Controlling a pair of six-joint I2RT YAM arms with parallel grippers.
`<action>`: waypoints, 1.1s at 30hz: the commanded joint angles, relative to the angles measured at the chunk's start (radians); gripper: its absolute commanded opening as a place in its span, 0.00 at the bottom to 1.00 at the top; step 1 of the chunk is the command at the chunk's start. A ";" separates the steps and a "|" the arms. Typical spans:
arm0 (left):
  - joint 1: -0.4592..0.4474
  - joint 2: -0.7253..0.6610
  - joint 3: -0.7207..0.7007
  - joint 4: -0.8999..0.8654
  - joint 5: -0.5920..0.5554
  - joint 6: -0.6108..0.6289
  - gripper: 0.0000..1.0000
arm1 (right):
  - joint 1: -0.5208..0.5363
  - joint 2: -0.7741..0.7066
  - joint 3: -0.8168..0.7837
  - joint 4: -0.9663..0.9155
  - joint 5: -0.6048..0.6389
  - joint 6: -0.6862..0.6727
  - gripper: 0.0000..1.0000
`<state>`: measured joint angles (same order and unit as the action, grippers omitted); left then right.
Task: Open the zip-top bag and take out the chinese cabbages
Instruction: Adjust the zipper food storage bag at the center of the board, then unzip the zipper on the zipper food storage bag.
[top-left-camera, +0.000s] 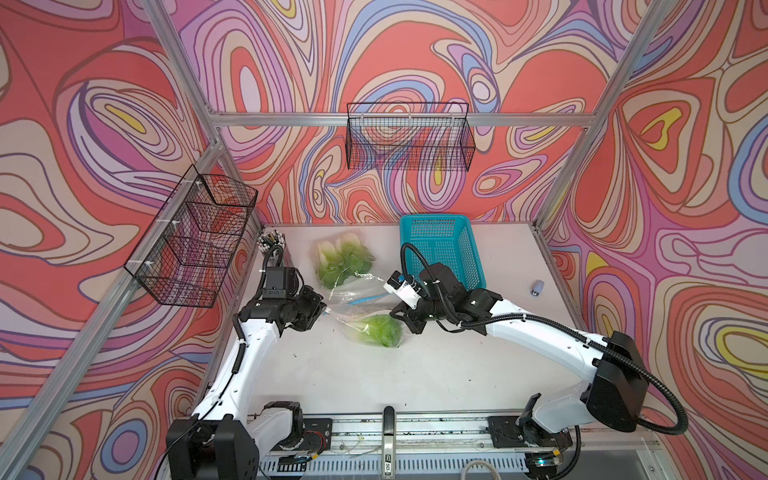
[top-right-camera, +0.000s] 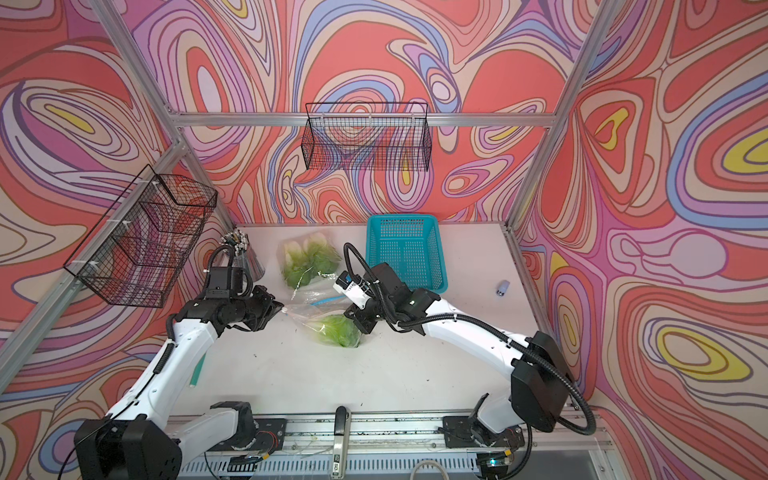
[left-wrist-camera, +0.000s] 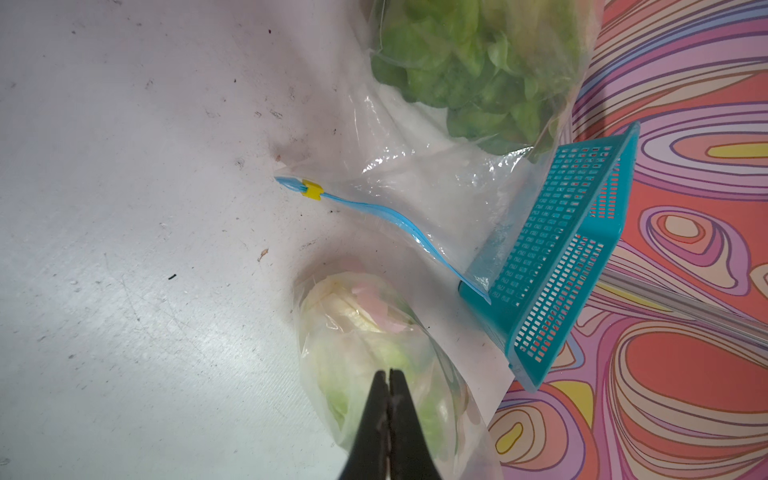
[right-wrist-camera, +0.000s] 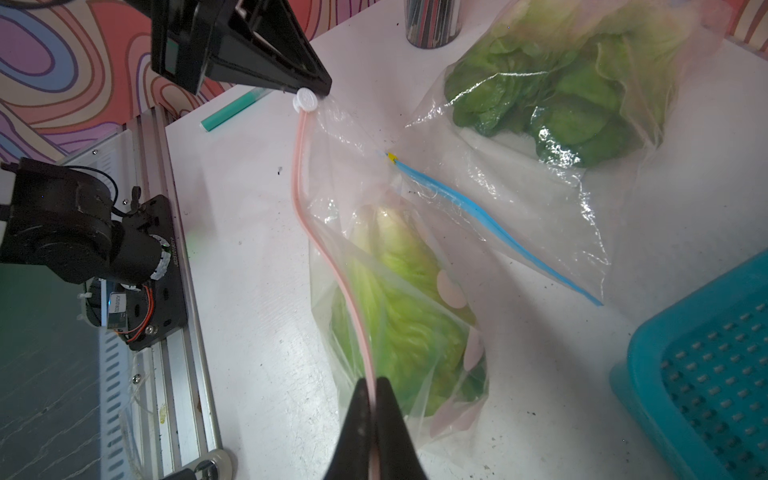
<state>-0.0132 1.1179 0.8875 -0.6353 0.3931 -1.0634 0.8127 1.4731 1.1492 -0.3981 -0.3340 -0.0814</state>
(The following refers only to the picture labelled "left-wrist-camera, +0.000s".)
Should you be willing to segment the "pink-zip clear zip-top bag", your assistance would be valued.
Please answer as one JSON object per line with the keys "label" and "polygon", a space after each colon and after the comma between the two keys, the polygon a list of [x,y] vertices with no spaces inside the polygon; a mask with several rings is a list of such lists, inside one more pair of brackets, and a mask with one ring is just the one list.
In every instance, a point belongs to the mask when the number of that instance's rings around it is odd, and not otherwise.
{"label": "pink-zip clear zip-top bag", "polygon": [[499,479],[497,452],[469,386],[384,278],[355,259],[294,284],[299,368],[312,407],[346,452],[377,372],[403,372],[432,461],[447,479]]}

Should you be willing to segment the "light green chinese cabbage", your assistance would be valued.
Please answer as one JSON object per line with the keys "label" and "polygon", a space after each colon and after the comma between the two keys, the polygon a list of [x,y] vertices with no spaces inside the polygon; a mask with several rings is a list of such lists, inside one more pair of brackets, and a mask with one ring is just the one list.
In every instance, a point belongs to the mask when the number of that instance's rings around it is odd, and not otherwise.
{"label": "light green chinese cabbage", "polygon": [[297,329],[303,386],[337,445],[351,449],[374,374],[394,369],[405,374],[433,459],[453,457],[461,397],[454,368],[386,280],[325,277],[300,301]]}

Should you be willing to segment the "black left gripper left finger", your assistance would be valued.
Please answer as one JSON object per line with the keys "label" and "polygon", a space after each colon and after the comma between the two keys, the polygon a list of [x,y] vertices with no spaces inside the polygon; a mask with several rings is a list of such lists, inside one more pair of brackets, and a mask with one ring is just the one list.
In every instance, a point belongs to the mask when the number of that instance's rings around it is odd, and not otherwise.
{"label": "black left gripper left finger", "polygon": [[384,480],[389,466],[390,390],[384,371],[374,374],[365,408],[340,480]]}

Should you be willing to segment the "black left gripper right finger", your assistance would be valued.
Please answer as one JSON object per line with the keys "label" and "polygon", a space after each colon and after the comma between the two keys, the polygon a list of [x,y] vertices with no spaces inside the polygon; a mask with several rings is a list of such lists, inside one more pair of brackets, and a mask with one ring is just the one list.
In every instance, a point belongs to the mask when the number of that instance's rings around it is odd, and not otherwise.
{"label": "black left gripper right finger", "polygon": [[418,420],[405,374],[389,373],[389,466],[394,480],[440,479]]}

